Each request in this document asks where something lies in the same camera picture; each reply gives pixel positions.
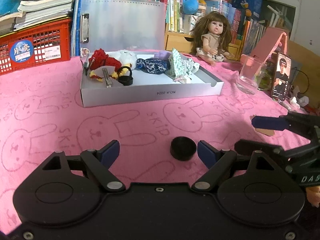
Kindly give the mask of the person right hand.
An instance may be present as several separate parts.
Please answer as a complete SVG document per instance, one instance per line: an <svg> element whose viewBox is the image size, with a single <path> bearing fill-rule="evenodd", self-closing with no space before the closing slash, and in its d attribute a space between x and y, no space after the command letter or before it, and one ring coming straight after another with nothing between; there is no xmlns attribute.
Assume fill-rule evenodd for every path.
<svg viewBox="0 0 320 240"><path fill-rule="evenodd" d="M313 186L306 188L306 196L308 202L314 206L319 207L320 204L320 186Z"/></svg>

